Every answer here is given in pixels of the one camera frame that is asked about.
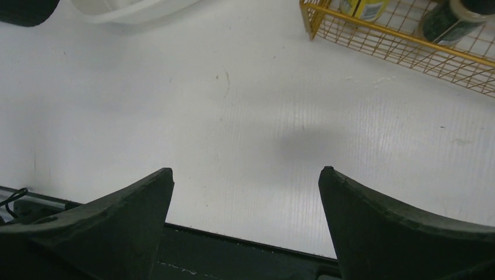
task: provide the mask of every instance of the yellow wire basket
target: yellow wire basket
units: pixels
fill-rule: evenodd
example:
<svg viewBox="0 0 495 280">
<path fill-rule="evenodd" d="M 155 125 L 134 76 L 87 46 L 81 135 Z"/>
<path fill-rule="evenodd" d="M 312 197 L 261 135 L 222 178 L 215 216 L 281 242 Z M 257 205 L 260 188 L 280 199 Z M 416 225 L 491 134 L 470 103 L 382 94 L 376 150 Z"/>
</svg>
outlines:
<svg viewBox="0 0 495 280">
<path fill-rule="evenodd" d="M 375 22 L 339 12 L 339 0 L 301 0 L 310 39 L 316 36 L 459 86 L 495 97 L 495 23 L 465 36 L 455 47 L 415 37 L 414 31 L 436 3 L 391 0 Z"/>
</svg>

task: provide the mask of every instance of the black tire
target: black tire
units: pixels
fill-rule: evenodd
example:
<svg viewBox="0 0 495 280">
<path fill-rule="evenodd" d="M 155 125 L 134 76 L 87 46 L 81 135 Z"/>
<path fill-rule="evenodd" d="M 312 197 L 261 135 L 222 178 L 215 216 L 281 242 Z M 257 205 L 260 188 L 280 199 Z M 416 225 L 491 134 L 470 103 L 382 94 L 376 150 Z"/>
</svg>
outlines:
<svg viewBox="0 0 495 280">
<path fill-rule="evenodd" d="M 32 27 L 47 20 L 60 0 L 0 0 L 0 21 Z"/>
</svg>

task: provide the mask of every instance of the white surface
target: white surface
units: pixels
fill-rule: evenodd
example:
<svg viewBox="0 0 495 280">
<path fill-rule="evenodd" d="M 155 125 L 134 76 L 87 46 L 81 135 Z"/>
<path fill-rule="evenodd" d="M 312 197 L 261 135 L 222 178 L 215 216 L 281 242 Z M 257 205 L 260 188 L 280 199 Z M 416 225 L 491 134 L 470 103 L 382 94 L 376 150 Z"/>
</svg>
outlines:
<svg viewBox="0 0 495 280">
<path fill-rule="evenodd" d="M 3 186 L 89 202 L 172 167 L 168 222 L 334 257 L 333 165 L 495 225 L 495 99 L 310 42 L 296 1 L 204 0 L 133 29 L 62 2 L 0 41 Z"/>
</svg>

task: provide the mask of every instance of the scuff mark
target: scuff mark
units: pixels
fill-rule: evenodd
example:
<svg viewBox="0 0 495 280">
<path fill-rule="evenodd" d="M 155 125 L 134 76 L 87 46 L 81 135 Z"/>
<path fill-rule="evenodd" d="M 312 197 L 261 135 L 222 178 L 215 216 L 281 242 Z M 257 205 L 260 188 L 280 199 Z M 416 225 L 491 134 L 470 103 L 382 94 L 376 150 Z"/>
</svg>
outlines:
<svg viewBox="0 0 495 280">
<path fill-rule="evenodd" d="M 231 90 L 231 79 L 230 79 L 230 76 L 229 76 L 229 72 L 227 72 L 227 70 L 225 69 L 225 67 L 224 67 L 224 71 L 225 71 L 225 76 L 227 77 L 227 91 L 225 92 L 225 96 L 224 96 L 224 98 L 226 98 L 227 95 L 229 95 L 229 92 Z"/>
<path fill-rule="evenodd" d="M 187 269 L 187 268 L 179 267 L 179 266 L 177 266 L 177 265 L 168 264 L 168 263 L 166 263 L 166 262 L 161 262 L 161 261 L 159 261 L 158 263 L 159 263 L 159 264 L 161 264 L 161 265 L 166 265 L 166 266 L 168 266 L 168 267 L 175 268 L 175 269 L 177 269 L 177 270 L 181 270 L 181 272 L 188 272 L 188 273 L 189 273 L 189 274 L 191 274 L 191 275 L 196 275 L 196 274 L 198 274 L 198 272 L 196 272 L 196 271 L 192 271 L 192 270 Z M 208 275 L 208 274 L 202 274 L 202 275 L 204 275 L 204 276 L 206 276 L 206 277 L 208 277 L 208 278 L 211 278 L 211 279 L 216 279 L 216 280 L 224 280 L 223 278 L 216 277 L 216 276 L 213 276 L 213 275 Z"/>
<path fill-rule="evenodd" d="M 36 144 L 33 144 L 34 150 L 34 172 L 36 172 Z"/>
<path fill-rule="evenodd" d="M 227 72 L 227 70 L 225 70 L 225 67 L 224 67 L 224 71 L 225 71 L 225 76 L 227 77 L 227 84 L 230 86 L 231 85 L 231 79 L 229 77 L 229 72 Z"/>
</svg>

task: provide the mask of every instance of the white plastic container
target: white plastic container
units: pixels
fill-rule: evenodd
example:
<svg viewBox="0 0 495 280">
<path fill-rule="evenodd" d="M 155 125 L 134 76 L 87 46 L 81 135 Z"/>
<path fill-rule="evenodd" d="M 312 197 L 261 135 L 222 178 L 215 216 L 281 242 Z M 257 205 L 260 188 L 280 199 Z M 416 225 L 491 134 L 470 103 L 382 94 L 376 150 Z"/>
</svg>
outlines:
<svg viewBox="0 0 495 280">
<path fill-rule="evenodd" d="M 199 0 L 68 0 L 84 21 L 127 25 L 170 15 Z"/>
</svg>

